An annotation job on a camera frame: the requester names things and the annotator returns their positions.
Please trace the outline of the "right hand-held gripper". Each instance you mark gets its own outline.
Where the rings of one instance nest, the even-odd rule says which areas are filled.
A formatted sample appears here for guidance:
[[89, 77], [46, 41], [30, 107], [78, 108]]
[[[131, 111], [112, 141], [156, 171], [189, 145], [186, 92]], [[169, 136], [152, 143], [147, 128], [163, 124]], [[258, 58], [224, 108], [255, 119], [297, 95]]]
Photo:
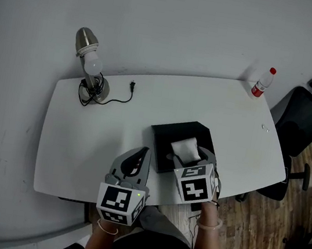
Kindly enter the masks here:
[[197, 166], [186, 167], [179, 156], [172, 157], [177, 189], [185, 204], [210, 202], [215, 192], [219, 194], [220, 191], [215, 154], [201, 146], [197, 149], [201, 158]]

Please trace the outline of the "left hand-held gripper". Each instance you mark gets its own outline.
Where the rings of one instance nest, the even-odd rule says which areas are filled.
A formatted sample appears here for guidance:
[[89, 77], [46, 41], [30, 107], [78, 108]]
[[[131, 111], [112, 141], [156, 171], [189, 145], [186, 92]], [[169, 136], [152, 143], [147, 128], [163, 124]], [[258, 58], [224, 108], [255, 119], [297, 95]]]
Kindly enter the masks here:
[[148, 147], [139, 147], [117, 157], [100, 184], [96, 208], [102, 219], [131, 226], [149, 197], [147, 178], [151, 159]]

